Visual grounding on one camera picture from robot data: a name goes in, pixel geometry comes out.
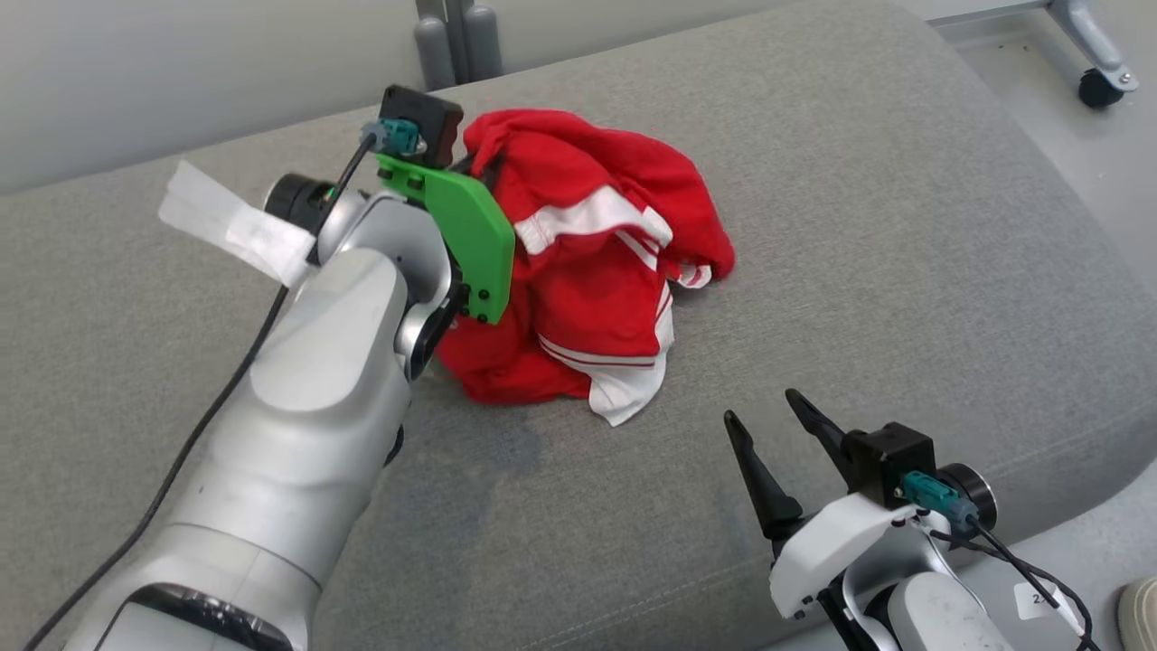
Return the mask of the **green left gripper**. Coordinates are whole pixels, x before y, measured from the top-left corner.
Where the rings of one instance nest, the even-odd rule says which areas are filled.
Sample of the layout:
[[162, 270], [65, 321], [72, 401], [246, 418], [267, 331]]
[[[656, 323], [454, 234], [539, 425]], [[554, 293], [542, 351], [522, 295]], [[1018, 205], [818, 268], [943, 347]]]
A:
[[510, 299], [515, 234], [482, 182], [499, 182], [504, 146], [466, 151], [452, 170], [418, 165], [377, 154], [385, 188], [420, 204], [439, 227], [462, 281], [470, 288], [467, 315], [494, 326]]

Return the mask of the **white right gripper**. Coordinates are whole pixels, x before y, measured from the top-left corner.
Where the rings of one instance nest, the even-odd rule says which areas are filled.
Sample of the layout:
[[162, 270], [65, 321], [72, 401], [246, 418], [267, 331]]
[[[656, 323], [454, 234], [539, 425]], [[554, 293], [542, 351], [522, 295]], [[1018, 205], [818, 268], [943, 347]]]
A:
[[[846, 432], [797, 389], [786, 389], [784, 399], [803, 429], [821, 442], [843, 484], [854, 491], [856, 473], [843, 450]], [[865, 614], [856, 606], [860, 595], [923, 571], [924, 539], [912, 526], [915, 506], [890, 511], [864, 495], [852, 494], [804, 519], [798, 500], [782, 490], [757, 456], [756, 441], [740, 417], [725, 410], [723, 421], [762, 537], [776, 547], [768, 587], [781, 617], [796, 617], [805, 609], [806, 598], [818, 599], [821, 590], [843, 576], [842, 587], [835, 590], [843, 598], [843, 617], [864, 622]]]

